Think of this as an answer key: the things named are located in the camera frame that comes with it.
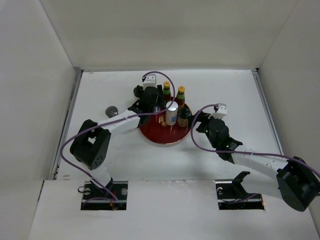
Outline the chili sauce bottle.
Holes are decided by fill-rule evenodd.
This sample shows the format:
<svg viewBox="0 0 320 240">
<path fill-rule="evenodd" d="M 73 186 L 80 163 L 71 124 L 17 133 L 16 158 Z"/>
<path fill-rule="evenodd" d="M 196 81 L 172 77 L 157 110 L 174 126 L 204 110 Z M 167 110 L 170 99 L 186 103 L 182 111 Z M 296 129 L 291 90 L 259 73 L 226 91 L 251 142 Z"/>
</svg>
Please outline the chili sauce bottle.
<svg viewBox="0 0 320 240">
<path fill-rule="evenodd" d="M 181 110 L 185 105 L 185 87 L 179 86 L 175 97 L 175 102 L 178 104 L 178 110 Z"/>
<path fill-rule="evenodd" d="M 171 83 L 169 81 L 165 81 L 163 83 L 163 101 L 164 101 L 164 104 L 166 105 L 167 102 L 169 102 L 171 100 Z"/>
</svg>

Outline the black lid jar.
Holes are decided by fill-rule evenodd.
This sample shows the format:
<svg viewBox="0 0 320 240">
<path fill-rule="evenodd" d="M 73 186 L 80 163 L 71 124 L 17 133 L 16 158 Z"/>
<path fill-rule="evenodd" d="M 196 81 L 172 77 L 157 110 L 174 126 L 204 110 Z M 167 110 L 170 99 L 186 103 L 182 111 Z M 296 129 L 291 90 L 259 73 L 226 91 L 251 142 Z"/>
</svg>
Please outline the black lid jar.
<svg viewBox="0 0 320 240">
<path fill-rule="evenodd" d="M 105 109 L 104 113 L 108 118 L 113 118 L 119 114 L 119 110 L 116 106 L 111 105 Z"/>
</svg>

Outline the black cap spice grinder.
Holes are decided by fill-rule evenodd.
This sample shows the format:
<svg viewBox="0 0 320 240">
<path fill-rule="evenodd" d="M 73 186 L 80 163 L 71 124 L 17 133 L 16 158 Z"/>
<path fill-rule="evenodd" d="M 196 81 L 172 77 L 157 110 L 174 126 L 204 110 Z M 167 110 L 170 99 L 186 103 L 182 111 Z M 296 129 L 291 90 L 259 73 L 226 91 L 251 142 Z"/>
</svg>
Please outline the black cap spice grinder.
<svg viewBox="0 0 320 240">
<path fill-rule="evenodd" d="M 133 95 L 136 98 L 140 98 L 144 93 L 144 88 L 141 85 L 137 85 L 134 89 L 133 89 Z"/>
</svg>

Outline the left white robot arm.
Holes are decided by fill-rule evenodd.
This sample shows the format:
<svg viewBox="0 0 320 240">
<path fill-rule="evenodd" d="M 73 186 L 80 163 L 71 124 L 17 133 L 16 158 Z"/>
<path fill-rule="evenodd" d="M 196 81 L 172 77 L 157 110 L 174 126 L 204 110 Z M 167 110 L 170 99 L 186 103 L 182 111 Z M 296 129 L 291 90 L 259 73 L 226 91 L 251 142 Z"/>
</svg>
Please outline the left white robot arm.
<svg viewBox="0 0 320 240">
<path fill-rule="evenodd" d="M 123 113 L 101 123 L 91 119 L 84 121 L 69 149 L 73 157 L 86 167 L 84 172 L 96 185 L 96 195 L 103 200 L 113 194 L 113 179 L 104 165 L 110 140 L 145 125 L 164 103 L 162 85 L 145 88 L 138 85 L 134 93 L 138 100 Z"/>
</svg>

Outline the black pump brown spice bottle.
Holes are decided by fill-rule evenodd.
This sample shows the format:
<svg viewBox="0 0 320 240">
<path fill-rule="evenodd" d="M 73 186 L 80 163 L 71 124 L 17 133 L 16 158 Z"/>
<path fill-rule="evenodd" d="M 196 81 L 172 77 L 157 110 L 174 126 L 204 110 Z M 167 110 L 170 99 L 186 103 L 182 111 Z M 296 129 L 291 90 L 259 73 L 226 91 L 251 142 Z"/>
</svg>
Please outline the black pump brown spice bottle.
<svg viewBox="0 0 320 240">
<path fill-rule="evenodd" d="M 189 124 L 188 117 L 190 115 L 190 109 L 187 106 L 182 107 L 178 113 L 177 124 L 182 128 L 186 128 Z"/>
</svg>

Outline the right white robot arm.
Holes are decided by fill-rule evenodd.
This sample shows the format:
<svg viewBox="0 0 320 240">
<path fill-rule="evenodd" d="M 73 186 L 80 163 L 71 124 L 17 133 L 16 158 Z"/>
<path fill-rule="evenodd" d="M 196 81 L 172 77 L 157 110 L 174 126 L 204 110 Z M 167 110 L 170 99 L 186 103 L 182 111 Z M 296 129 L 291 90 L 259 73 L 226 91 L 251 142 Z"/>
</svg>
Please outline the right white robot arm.
<svg viewBox="0 0 320 240">
<path fill-rule="evenodd" d="M 269 181 L 255 181 L 250 172 L 241 172 L 231 181 L 236 200 L 243 202 L 253 195 L 263 194 L 283 200 L 289 207 L 304 212 L 320 195 L 320 174 L 302 158 L 251 150 L 232 138 L 222 119 L 198 111 L 188 117 L 191 131 L 205 134 L 212 153 L 233 165 L 247 167 L 268 177 Z"/>
</svg>

